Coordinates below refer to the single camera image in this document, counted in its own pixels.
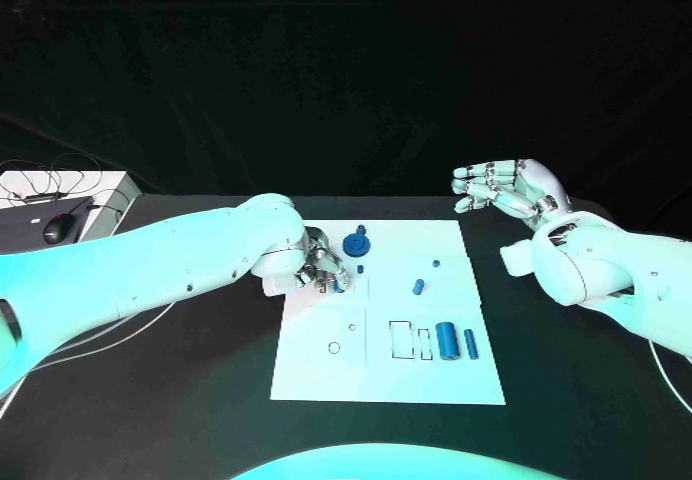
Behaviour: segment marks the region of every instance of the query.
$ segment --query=small blue piece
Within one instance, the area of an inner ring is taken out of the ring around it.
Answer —
[[[371,241],[361,233],[346,235],[344,239],[344,253],[349,257],[362,257],[371,251]]]
[[[426,282],[424,282],[421,279],[419,279],[419,280],[416,281],[416,285],[414,285],[414,294],[416,294],[416,295],[420,295],[420,294],[421,294],[421,292],[423,292],[423,287],[424,287],[424,286],[426,286]]]
[[[437,344],[440,346],[440,358],[443,360],[456,360],[460,357],[460,354],[455,324],[450,322],[439,323],[436,325],[436,331]]]
[[[469,348],[469,357],[476,360],[479,358],[479,351],[476,350],[476,340],[473,338],[473,332],[470,328],[465,330],[465,337],[466,347]]]

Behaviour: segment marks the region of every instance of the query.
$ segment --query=black table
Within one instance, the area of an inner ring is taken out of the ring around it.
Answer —
[[[122,231],[244,200],[146,195]],[[456,215],[453,197],[295,201],[306,219],[459,219],[508,405],[272,401],[284,300],[264,297],[247,275],[176,304],[111,350],[28,377],[0,423],[0,478],[221,480],[289,454],[362,442],[463,450],[568,478],[687,476],[692,419],[646,341],[605,315],[561,307],[534,276],[505,271],[499,248],[531,234],[521,221],[495,208]],[[674,381],[691,385],[684,359],[662,355]]]

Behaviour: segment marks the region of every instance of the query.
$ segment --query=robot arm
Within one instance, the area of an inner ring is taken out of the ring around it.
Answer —
[[[316,278],[346,290],[321,234],[290,199],[267,194],[113,237],[0,256],[0,397],[77,335],[234,283],[248,270],[267,295]]]
[[[563,305],[609,315],[633,333],[692,356],[692,244],[639,235],[589,212],[573,212],[550,170],[535,160],[505,160],[455,170],[466,193],[457,212],[494,204],[535,230],[501,249],[511,275],[534,273]]]

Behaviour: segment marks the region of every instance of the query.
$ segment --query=humanoid robot hand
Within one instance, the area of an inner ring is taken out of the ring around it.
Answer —
[[[570,197],[553,172],[532,159],[479,163],[455,170],[455,210],[465,213],[494,204],[534,231],[571,211]]]

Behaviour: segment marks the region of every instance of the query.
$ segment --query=black backdrop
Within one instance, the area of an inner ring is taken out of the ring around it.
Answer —
[[[534,157],[630,228],[688,188],[687,1],[0,8],[3,157],[289,195],[447,194],[456,166]]]

